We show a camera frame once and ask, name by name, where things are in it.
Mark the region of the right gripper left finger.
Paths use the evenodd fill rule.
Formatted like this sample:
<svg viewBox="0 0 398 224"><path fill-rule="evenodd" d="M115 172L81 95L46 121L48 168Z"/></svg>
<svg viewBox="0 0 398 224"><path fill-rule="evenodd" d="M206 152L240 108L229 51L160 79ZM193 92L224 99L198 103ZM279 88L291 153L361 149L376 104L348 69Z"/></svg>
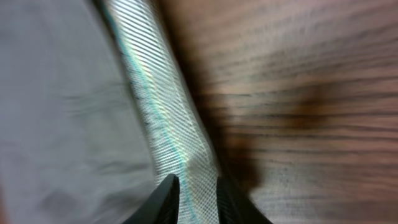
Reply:
<svg viewBox="0 0 398 224"><path fill-rule="evenodd" d="M123 224L177 224L179 200L179 178L169 174Z"/></svg>

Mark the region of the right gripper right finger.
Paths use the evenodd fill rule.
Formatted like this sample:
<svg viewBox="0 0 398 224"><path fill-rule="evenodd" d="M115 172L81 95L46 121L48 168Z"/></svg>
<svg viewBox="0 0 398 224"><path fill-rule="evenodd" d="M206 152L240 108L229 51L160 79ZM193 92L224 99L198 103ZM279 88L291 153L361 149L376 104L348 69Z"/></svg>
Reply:
<svg viewBox="0 0 398 224"><path fill-rule="evenodd" d="M218 177L216 203L220 224L272 224L226 177Z"/></svg>

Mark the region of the grey cotton shorts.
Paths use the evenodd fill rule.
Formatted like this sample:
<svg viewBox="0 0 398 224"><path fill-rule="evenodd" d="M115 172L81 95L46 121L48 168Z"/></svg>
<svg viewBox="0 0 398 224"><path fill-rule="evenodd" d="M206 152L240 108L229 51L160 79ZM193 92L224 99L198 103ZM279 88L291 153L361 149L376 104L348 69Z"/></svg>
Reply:
<svg viewBox="0 0 398 224"><path fill-rule="evenodd" d="M1 2L8 223L123 223L169 174L218 223L215 157L153 1Z"/></svg>

